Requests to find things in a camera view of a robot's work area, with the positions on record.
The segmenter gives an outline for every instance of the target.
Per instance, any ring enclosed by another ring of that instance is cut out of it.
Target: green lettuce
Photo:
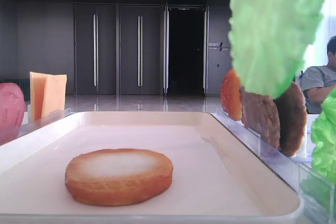
[[[312,153],[312,168],[336,183],[336,89],[323,102],[322,108],[322,113],[313,122],[311,129],[311,140],[316,144]],[[329,209],[331,198],[329,185],[323,184],[315,176],[309,176],[301,183],[301,189],[325,209]]]
[[[247,92],[278,98],[303,66],[324,0],[231,0],[233,67]]]

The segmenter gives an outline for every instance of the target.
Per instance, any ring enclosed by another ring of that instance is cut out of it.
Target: dark doorway
[[[168,95],[204,95],[202,8],[169,11]]]

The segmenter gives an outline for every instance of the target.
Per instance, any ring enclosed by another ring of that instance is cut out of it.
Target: orange bun
[[[73,199],[94,206],[137,204],[166,191],[173,164],[163,154],[137,149],[99,150],[75,157],[65,185]]]
[[[241,99],[240,99],[240,80],[234,69],[230,70],[223,79],[221,86],[220,101],[223,110],[228,113],[228,116],[239,121],[241,117]]]

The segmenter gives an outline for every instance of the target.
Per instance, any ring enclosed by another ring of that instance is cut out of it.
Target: double door
[[[120,7],[120,93],[160,94],[159,7]]]
[[[116,94],[115,11],[75,5],[77,94]]]

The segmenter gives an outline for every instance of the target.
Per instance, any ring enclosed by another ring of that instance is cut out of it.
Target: man
[[[329,40],[327,54],[326,66],[310,67],[302,76],[301,87],[309,114],[320,114],[321,104],[336,87],[336,36]]]

